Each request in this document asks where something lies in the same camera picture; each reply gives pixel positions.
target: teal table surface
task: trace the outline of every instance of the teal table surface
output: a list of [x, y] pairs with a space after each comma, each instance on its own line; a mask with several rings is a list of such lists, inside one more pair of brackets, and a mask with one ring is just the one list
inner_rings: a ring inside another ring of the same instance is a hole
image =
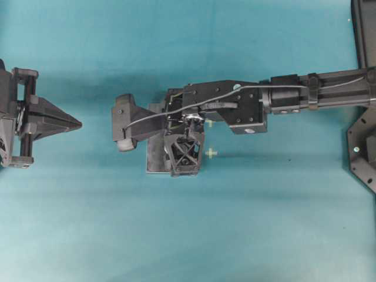
[[376, 281], [375, 197], [347, 168], [357, 108], [206, 125], [197, 177], [112, 142], [115, 97], [357, 68], [350, 0], [0, 0], [0, 58], [83, 123], [0, 171], [0, 281]]

